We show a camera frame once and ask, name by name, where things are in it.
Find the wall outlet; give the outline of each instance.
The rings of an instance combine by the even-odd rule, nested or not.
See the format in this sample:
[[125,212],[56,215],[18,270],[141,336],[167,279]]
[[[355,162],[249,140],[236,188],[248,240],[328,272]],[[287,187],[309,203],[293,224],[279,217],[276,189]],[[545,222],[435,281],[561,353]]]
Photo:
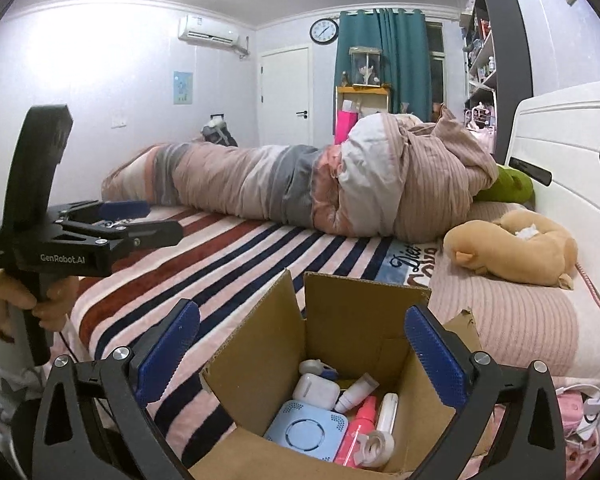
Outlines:
[[111,120],[112,128],[124,128],[126,126],[126,117],[113,117]]

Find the striped blanket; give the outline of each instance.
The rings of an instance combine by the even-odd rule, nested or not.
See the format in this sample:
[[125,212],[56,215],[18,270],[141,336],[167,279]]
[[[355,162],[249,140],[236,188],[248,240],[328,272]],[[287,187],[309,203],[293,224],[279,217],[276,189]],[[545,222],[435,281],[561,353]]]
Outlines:
[[[80,358],[101,358],[117,346],[132,345],[180,298],[199,304],[202,324],[196,342],[162,399],[148,408],[186,467],[232,428],[218,400],[203,391],[198,373],[283,269],[292,273],[298,303],[304,306],[306,270],[426,286],[438,248],[184,208],[158,208],[149,218],[179,220],[183,241],[135,253],[118,262],[109,278],[83,278],[65,335]],[[58,343],[54,351],[65,350]]]

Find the hand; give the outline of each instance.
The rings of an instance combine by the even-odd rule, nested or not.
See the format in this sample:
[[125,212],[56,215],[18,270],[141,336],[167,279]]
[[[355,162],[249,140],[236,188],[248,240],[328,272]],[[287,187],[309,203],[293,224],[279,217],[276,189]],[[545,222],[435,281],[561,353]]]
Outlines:
[[42,328],[60,332],[78,297],[78,282],[78,278],[70,276],[53,283],[46,292],[49,301],[38,303],[23,284],[0,270],[0,330],[13,336],[7,308],[7,303],[11,303],[40,318]]

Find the white tube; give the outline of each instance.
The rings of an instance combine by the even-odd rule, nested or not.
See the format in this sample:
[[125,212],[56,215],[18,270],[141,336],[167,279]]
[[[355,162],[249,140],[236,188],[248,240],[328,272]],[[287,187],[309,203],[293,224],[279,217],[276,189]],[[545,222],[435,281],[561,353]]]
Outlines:
[[386,394],[382,399],[382,406],[378,415],[378,424],[376,430],[385,433],[393,433],[395,412],[398,410],[398,395]]
[[338,413],[346,413],[361,404],[379,386],[378,382],[369,374],[364,374],[353,383],[336,403]]

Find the glass display case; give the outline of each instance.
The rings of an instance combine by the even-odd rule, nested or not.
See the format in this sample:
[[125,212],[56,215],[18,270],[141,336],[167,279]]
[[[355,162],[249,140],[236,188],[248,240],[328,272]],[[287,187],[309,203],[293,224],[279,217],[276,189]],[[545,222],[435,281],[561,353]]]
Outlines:
[[352,46],[351,83],[353,86],[381,87],[382,50],[369,46]]

